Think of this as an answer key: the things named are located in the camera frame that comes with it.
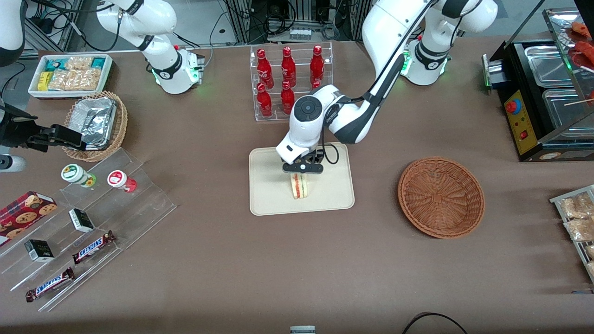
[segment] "cookie box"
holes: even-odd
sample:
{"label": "cookie box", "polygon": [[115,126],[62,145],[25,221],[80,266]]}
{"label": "cookie box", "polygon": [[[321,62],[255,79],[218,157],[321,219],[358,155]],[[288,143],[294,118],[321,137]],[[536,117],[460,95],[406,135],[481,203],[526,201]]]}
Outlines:
{"label": "cookie box", "polygon": [[57,207],[52,198],[28,191],[7,207],[0,209],[0,246],[6,244]]}
{"label": "cookie box", "polygon": [[[42,73],[46,70],[48,62],[56,61],[59,59],[68,58],[71,56],[79,56],[79,57],[93,57],[93,58],[104,58],[105,62],[103,63],[103,67],[101,69],[101,76],[99,77],[99,83],[97,84],[97,88],[95,90],[72,90],[72,91],[47,91],[47,90],[39,90],[37,88],[37,84],[39,83],[39,79],[42,76]],[[110,69],[112,67],[113,60],[109,55],[105,53],[71,53],[71,54],[57,54],[57,55],[46,55],[42,56],[39,59],[39,64],[35,69],[35,74],[33,75],[33,79],[31,79],[31,84],[29,85],[29,94],[33,97],[38,99],[76,99],[82,96],[88,96],[91,94],[96,94],[104,91],[105,85],[109,78]]]}

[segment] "red switch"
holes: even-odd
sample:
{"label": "red switch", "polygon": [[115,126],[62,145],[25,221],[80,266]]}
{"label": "red switch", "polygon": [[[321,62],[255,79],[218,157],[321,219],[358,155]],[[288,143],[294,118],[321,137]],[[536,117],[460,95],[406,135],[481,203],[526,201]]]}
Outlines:
{"label": "red switch", "polygon": [[518,108],[518,105],[515,101],[508,102],[505,105],[505,111],[509,112],[510,114],[513,114],[517,108]]}

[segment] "yellow packaging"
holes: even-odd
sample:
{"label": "yellow packaging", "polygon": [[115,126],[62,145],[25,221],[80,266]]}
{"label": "yellow packaging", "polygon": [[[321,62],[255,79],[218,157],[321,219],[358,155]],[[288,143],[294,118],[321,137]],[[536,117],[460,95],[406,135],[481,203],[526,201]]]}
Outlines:
{"label": "yellow packaging", "polygon": [[48,90],[48,84],[50,82],[50,80],[52,79],[52,75],[53,72],[41,72],[41,74],[39,75],[39,82],[37,84],[37,90],[40,91],[47,91]]}

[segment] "metal pan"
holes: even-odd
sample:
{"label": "metal pan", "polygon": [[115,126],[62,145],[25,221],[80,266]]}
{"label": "metal pan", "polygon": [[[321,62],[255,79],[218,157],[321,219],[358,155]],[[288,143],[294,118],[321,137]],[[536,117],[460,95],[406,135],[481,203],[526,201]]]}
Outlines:
{"label": "metal pan", "polygon": [[[555,128],[567,125],[584,113],[581,103],[565,106],[570,102],[580,100],[574,89],[549,89],[542,94],[549,116]],[[586,117],[563,133],[564,137],[592,137],[594,136],[594,114]]]}
{"label": "metal pan", "polygon": [[565,63],[555,46],[531,46],[524,53],[537,85],[543,88],[573,87]]}

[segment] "wicker basket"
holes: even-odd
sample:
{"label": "wicker basket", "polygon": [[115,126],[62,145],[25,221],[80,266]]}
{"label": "wicker basket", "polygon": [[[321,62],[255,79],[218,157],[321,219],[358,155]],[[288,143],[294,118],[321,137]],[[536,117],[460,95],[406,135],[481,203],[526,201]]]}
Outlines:
{"label": "wicker basket", "polygon": [[474,175],[442,157],[411,163],[400,177],[398,201],[413,225],[441,239],[471,233],[485,213],[485,196]]}
{"label": "wicker basket", "polygon": [[[109,97],[110,99],[113,99],[118,103],[115,119],[113,120],[113,131],[110,138],[110,145],[107,149],[102,151],[77,151],[63,147],[66,154],[73,159],[83,160],[86,162],[101,161],[106,157],[110,156],[120,146],[122,146],[124,136],[126,135],[126,126],[128,125],[128,112],[126,111],[126,106],[122,103],[122,100],[120,100],[120,98],[116,94],[105,91],[98,94],[85,96],[83,97],[83,99],[98,99],[100,97]],[[66,115],[66,121],[64,121],[64,126],[66,127],[70,123],[70,117],[72,116],[73,110],[74,105],[72,106],[72,108],[70,108],[70,112],[68,113],[68,115]]]}

